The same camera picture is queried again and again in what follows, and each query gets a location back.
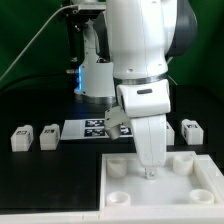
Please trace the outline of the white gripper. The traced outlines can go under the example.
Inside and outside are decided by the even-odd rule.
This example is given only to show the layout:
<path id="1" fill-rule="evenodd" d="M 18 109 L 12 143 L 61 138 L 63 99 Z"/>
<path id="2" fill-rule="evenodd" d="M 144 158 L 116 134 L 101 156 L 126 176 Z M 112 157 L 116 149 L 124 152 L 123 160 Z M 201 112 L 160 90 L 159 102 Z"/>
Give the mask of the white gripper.
<path id="1" fill-rule="evenodd" d="M 111 139 L 120 137 L 121 124 L 131 129 L 139 162 L 146 168 L 145 177 L 155 180 L 155 168 L 166 160 L 166 115 L 128 118 L 120 106 L 105 111 L 105 131 Z"/>

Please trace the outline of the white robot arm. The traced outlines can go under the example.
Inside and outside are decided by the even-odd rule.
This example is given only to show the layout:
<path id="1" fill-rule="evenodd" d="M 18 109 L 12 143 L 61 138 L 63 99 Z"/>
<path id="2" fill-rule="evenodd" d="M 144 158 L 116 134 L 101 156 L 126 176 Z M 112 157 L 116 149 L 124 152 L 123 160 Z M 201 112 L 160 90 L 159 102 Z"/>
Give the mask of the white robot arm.
<path id="1" fill-rule="evenodd" d="M 93 25 L 96 53 L 113 64 L 116 104 L 105 112 L 105 131 L 131 129 L 148 179 L 166 161 L 166 114 L 171 110 L 168 56 L 184 54 L 197 34 L 189 0 L 106 0 Z"/>

